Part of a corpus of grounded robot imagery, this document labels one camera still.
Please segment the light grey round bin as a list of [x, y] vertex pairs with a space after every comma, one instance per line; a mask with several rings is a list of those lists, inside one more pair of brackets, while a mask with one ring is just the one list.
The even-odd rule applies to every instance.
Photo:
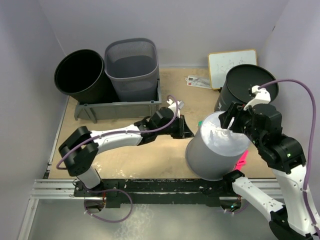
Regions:
[[219, 115], [222, 113], [216, 111], [208, 115], [185, 150], [190, 170], [207, 181], [221, 180], [233, 171], [250, 145], [244, 134], [221, 128]]

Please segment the dark blue round bin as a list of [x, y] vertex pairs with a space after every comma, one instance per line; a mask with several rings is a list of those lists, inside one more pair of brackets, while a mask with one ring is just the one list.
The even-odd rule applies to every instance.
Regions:
[[275, 79], [269, 71], [257, 65], [234, 66], [226, 74], [214, 111], [226, 111], [233, 102], [246, 105], [252, 99], [249, 90], [253, 86], [261, 86]]

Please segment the grey mesh square bin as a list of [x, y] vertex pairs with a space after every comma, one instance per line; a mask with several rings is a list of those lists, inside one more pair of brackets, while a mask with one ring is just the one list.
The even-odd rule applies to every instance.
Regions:
[[157, 48], [147, 38], [119, 40], [104, 53], [105, 73], [122, 102], [148, 102], [157, 98]]

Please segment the black ribbed round bin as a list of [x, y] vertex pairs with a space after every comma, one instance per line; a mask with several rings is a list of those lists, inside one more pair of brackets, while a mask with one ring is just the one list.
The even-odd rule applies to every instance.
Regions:
[[56, 88], [80, 104], [118, 102], [120, 99], [105, 73], [105, 63], [91, 49], [77, 50], [67, 55], [54, 73]]

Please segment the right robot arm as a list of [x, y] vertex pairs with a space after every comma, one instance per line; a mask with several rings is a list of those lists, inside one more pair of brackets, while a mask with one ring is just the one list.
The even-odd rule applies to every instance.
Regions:
[[266, 103], [245, 108], [233, 102], [219, 115], [220, 125], [233, 133], [244, 134], [272, 170], [279, 184], [284, 203], [250, 183], [239, 170], [223, 176], [222, 190], [228, 196], [244, 197], [268, 221], [279, 240], [311, 240], [319, 236], [315, 208], [310, 189], [304, 184], [307, 161], [301, 144], [282, 133], [282, 115]]

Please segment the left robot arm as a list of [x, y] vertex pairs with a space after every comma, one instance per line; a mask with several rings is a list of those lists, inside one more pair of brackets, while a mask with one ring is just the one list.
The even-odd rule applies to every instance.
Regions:
[[76, 177], [91, 196], [98, 196], [105, 186], [92, 166], [97, 155], [117, 148], [146, 145], [162, 135], [173, 139], [195, 136], [178, 109], [162, 107], [152, 116], [123, 128], [107, 131], [90, 131], [85, 126], [77, 128], [58, 148], [61, 160], [56, 168]]

